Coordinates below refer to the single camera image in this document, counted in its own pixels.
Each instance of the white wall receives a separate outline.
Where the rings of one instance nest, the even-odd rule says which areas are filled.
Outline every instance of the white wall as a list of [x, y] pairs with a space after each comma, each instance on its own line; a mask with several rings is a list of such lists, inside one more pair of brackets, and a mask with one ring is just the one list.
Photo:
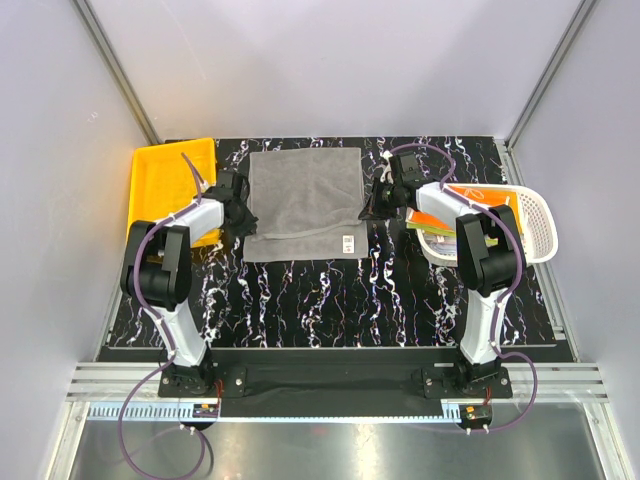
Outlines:
[[516, 145], [555, 215], [553, 267], [640, 475], [640, 3], [600, 2]]
[[0, 5], [0, 478], [42, 479], [121, 265], [144, 143], [71, 2]]
[[92, 0], [161, 138], [495, 135], [579, 0]]

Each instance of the folded cloth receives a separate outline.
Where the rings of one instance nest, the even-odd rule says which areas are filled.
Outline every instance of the folded cloth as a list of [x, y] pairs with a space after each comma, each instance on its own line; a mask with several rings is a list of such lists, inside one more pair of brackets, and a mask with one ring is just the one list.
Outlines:
[[360, 149], [252, 153], [249, 185], [258, 228], [245, 240], [245, 261], [367, 256]]

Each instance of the care label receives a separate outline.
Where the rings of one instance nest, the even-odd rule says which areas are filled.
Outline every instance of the care label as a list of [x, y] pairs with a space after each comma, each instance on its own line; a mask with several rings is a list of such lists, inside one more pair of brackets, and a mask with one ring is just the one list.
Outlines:
[[355, 252], [355, 238], [353, 235], [342, 236], [342, 253]]

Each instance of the marble tabletop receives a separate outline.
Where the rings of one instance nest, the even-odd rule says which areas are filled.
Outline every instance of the marble tabletop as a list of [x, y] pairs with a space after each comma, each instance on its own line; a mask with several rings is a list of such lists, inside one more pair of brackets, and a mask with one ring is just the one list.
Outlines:
[[[405, 143], [429, 143], [457, 161], [460, 183], [505, 183], [490, 137], [268, 138], [216, 140], [219, 168], [248, 168], [251, 152], [358, 147], [366, 195], [382, 171], [381, 154]], [[416, 151], [425, 173], [442, 176], [439, 154]], [[242, 242], [192, 250], [189, 302], [213, 347], [395, 347], [452, 345], [464, 333], [467, 295], [455, 269], [430, 265], [415, 232], [391, 220], [369, 222], [362, 260], [245, 263]], [[507, 306], [504, 344], [554, 344], [533, 268]], [[136, 301], [123, 296], [111, 347], [157, 347], [162, 340]]]

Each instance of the purple cable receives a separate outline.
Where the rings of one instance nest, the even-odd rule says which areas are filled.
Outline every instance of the purple cable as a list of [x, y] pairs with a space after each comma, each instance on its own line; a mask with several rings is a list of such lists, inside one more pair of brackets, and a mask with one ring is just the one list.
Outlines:
[[[502, 220], [500, 220], [496, 215], [494, 215], [491, 211], [489, 211], [488, 209], [481, 207], [480, 205], [476, 204], [475, 202], [471, 202], [467, 197], [460, 195], [459, 193], [455, 192], [454, 190], [451, 190], [450, 188], [445, 188], [445, 182], [451, 178], [453, 176], [453, 173], [455, 171], [456, 168], [456, 161], [453, 159], [453, 157], [448, 154], [447, 152], [445, 152], [444, 150], [439, 149], [438, 147], [433, 147], [431, 145], [427, 145], [427, 144], [423, 144], [423, 143], [407, 143], [405, 145], [400, 145], [398, 147], [395, 147], [393, 149], [390, 150], [390, 153], [395, 154], [396, 152], [400, 151], [400, 150], [404, 150], [406, 148], [419, 148], [419, 147], [425, 147], [425, 148], [429, 148], [433, 151], [439, 152], [442, 155], [444, 155], [448, 160], [449, 163], [451, 164], [451, 167], [449, 168], [449, 171], [447, 172], [447, 174], [442, 178], [442, 180], [440, 180], [440, 189], [446, 193], [447, 195], [449, 195], [452, 198], [455, 198], [456, 200], [458, 200], [459, 202], [463, 203], [464, 205], [477, 210], [478, 212], [484, 213], [485, 215], [487, 215], [491, 220], [493, 220], [493, 222], [495, 222], [496, 225], [498, 225], [498, 227], [500, 227], [500, 229], [502, 229], [502, 231], [505, 233], [507, 239], [509, 240], [509, 243], [511, 243], [511, 245], [513, 246], [513, 251], [515, 253], [516, 256], [516, 275], [513, 278], [513, 282], [511, 283], [511, 286], [505, 290], [499, 297], [497, 302], [498, 303], [502, 303], [502, 301], [511, 293], [514, 292], [514, 290], [518, 287], [518, 284], [520, 283], [520, 280], [522, 280], [522, 273], [523, 273], [523, 269], [522, 269], [522, 252], [520, 251], [520, 249], [518, 248], [518, 243], [516, 241], [516, 238], [514, 237], [513, 233], [511, 232], [511, 230], [509, 230], [509, 228], [504, 224], [504, 222]], [[522, 360], [524, 360], [525, 362], [527, 362], [527, 364], [529, 364], [529, 367], [531, 367], [531, 374], [533, 375], [533, 391], [531, 392], [531, 399], [529, 400], [529, 403], [527, 404], [526, 408], [522, 411], [522, 413], [518, 416], [518, 418], [516, 418], [515, 420], [512, 420], [511, 422], [506, 423], [505, 425], [501, 425], [499, 427], [495, 427], [492, 428], [491, 431], [493, 432], [501, 432], [503, 430], [507, 430], [508, 428], [511, 427], [515, 427], [516, 425], [518, 425], [520, 422], [522, 422], [522, 420], [524, 419], [524, 417], [527, 416], [527, 414], [531, 411], [531, 408], [533, 408], [533, 404], [536, 401], [536, 396], [538, 395], [538, 372], [536, 371], [536, 367], [533, 364], [533, 361], [524, 353], [520, 353], [520, 352], [510, 352], [510, 353], [502, 353], [500, 351], [500, 349], [498, 348], [498, 342], [499, 339], [496, 340], [496, 334], [495, 334], [495, 330], [496, 330], [496, 326], [498, 324], [498, 315], [499, 315], [500, 311], [499, 308], [498, 309], [494, 309], [493, 310], [493, 317], [491, 319], [491, 334], [490, 334], [490, 341], [491, 341], [491, 348], [493, 348], [493, 351], [496, 352], [496, 355], [498, 355], [498, 357], [500, 357], [502, 360], [506, 360], [509, 358], [520, 358]], [[472, 432], [478, 432], [478, 433], [484, 433], [483, 431], [478, 431], [478, 430], [472, 430]]]
[[[174, 220], [177, 220], [177, 219], [183, 217], [184, 215], [186, 215], [187, 213], [193, 211], [195, 208], [198, 207], [198, 205], [200, 204], [201, 198], [202, 198], [200, 182], [198, 180], [199, 178], [201, 179], [202, 177], [200, 176], [200, 174], [198, 173], [196, 168], [193, 166], [193, 163], [191, 163], [191, 160], [189, 160], [189, 157], [187, 157], [187, 155], [184, 154], [184, 153], [182, 154], [182, 157], [185, 159], [185, 161], [189, 165], [189, 169], [191, 170], [191, 173], [193, 174], [194, 181], [196, 182], [196, 189], [198, 191], [197, 200], [196, 200], [195, 203], [191, 203], [190, 205], [188, 205], [187, 207], [183, 208], [182, 210], [180, 210], [175, 215], [173, 215], [171, 217], [167, 217], [167, 218], [161, 220], [160, 222], [157, 222], [151, 228], [151, 230], [149, 230], [147, 232], [147, 234], [142, 239], [142, 242], [140, 243], [140, 247], [138, 247], [138, 251], [136, 252], [136, 258], [135, 258], [135, 261], [134, 261], [134, 264], [133, 264], [133, 289], [135, 291], [136, 298], [137, 298], [138, 302], [140, 303], [140, 305], [142, 305], [142, 307], [145, 310], [147, 310], [154, 317], [156, 317], [157, 320], [161, 320], [162, 319], [162, 315], [160, 315], [160, 312], [158, 312], [156, 309], [154, 309], [145, 300], [144, 296], [142, 295], [142, 289], [140, 287], [140, 265], [142, 264], [142, 256], [144, 255], [144, 250], [147, 247], [147, 244], [151, 241], [153, 236], [156, 234], [156, 232], [158, 232], [158, 230], [160, 230], [162, 227], [166, 226], [170, 222], [172, 222]], [[176, 358], [176, 354], [175, 354], [175, 349], [176, 349], [175, 339], [171, 335], [171, 331], [166, 327], [166, 325], [164, 323], [161, 324], [161, 327], [162, 327], [162, 330], [165, 333], [165, 336], [167, 337], [167, 342], [169, 343], [168, 350], [169, 350], [169, 352], [173, 352], [173, 353], [169, 354], [169, 359], [167, 360], [167, 362], [164, 365], [161, 365], [160, 367], [156, 368], [153, 372], [151, 372], [149, 375], [147, 375], [142, 380], [140, 380], [140, 382], [138, 382], [136, 384], [136, 386], [133, 387], [133, 389], [131, 390], [131, 392], [129, 393], [129, 395], [127, 396], [125, 401], [123, 402], [122, 408], [120, 409], [120, 414], [118, 415], [118, 425], [117, 425], [118, 426], [118, 428], [117, 428], [117, 430], [118, 430], [118, 443], [120, 445], [120, 451], [122, 452], [124, 460], [127, 462], [127, 464], [131, 467], [131, 469], [134, 472], [136, 472], [138, 475], [142, 476], [143, 478], [147, 478], [147, 479], [150, 479], [150, 480], [187, 480], [187, 479], [191, 478], [198, 471], [198, 469], [202, 465], [202, 462], [204, 461], [205, 448], [206, 448], [206, 444], [208, 443], [208, 441], [207, 441], [207, 438], [199, 430], [195, 430], [195, 432], [197, 433], [198, 438], [200, 440], [200, 446], [201, 446], [200, 458], [198, 459], [198, 462], [196, 463], [196, 466], [189, 473], [187, 473], [185, 475], [182, 475], [181, 477], [176, 477], [176, 478], [172, 478], [172, 479], [168, 479], [168, 478], [165, 478], [165, 477], [156, 477], [156, 476], [148, 474], [147, 472], [142, 470], [140, 467], [138, 467], [135, 464], [135, 462], [131, 458], [131, 455], [129, 454], [129, 452], [127, 452], [127, 448], [126, 448], [126, 445], [124, 443], [124, 435], [123, 435], [123, 431], [122, 431], [122, 423], [123, 423], [124, 413], [125, 413], [125, 411], [127, 409], [127, 405], [129, 404], [129, 402], [131, 401], [133, 396], [136, 394], [136, 392], [142, 387], [142, 385], [144, 385], [147, 381], [149, 381], [150, 378], [154, 377], [158, 373], [161, 373], [162, 371], [167, 369], [173, 363], [173, 361]]]

